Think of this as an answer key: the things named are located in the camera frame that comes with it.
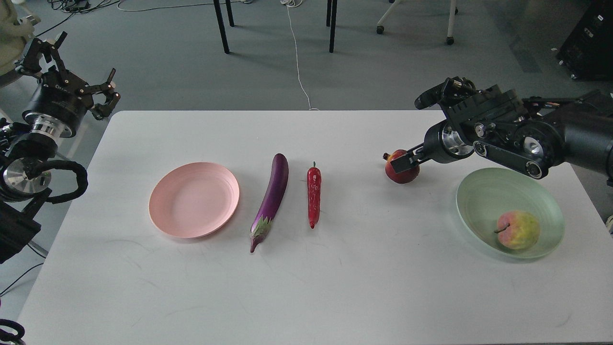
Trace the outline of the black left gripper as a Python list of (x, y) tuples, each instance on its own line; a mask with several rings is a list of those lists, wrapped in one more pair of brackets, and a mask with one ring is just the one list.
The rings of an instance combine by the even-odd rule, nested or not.
[[(54, 41), (33, 38), (26, 44), (22, 58), (16, 63), (17, 74), (38, 81), (54, 76), (61, 84), (68, 85), (68, 70), (59, 54), (59, 48), (67, 36), (66, 32), (62, 32)], [(48, 72), (42, 72), (41, 58), (46, 63), (52, 63)], [(23, 111), (22, 118), (35, 133), (52, 139), (72, 138), (77, 134), (87, 110), (99, 121), (109, 118), (114, 111), (121, 99), (115, 90), (115, 73), (116, 68), (112, 68), (104, 83), (77, 87), (78, 97), (59, 88), (40, 84)], [(103, 103), (95, 102), (94, 96), (98, 95), (104, 96)]]

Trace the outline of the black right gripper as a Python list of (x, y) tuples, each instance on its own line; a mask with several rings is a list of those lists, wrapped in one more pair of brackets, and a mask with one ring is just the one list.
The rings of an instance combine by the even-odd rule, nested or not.
[(417, 151), (396, 150), (390, 154), (390, 170), (394, 174), (419, 174), (420, 163), (425, 161), (453, 163), (473, 153), (473, 146), (464, 143), (449, 122), (439, 122), (427, 131)]

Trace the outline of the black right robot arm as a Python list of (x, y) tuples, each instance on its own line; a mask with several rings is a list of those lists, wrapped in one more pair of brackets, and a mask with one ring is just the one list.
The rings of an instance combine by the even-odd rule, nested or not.
[(438, 105), (445, 119), (423, 143), (390, 160), (404, 173), (429, 160), (453, 163), (477, 154), (533, 179), (570, 163), (606, 175), (612, 185), (612, 96), (599, 90), (576, 98), (521, 98), (498, 85), (480, 90), (449, 77), (423, 92), (418, 109)]

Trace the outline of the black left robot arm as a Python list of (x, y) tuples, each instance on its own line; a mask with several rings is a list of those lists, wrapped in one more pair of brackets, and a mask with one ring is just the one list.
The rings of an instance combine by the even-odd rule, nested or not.
[(35, 77), (38, 86), (23, 111), (23, 122), (1, 120), (1, 262), (39, 233), (34, 217), (44, 203), (65, 203), (85, 193), (86, 169), (75, 161), (57, 160), (58, 141), (76, 135), (86, 112), (106, 119), (120, 100), (113, 83), (115, 69), (105, 83), (94, 85), (66, 68), (59, 48), (67, 35), (61, 33), (54, 42), (34, 38), (15, 69)]

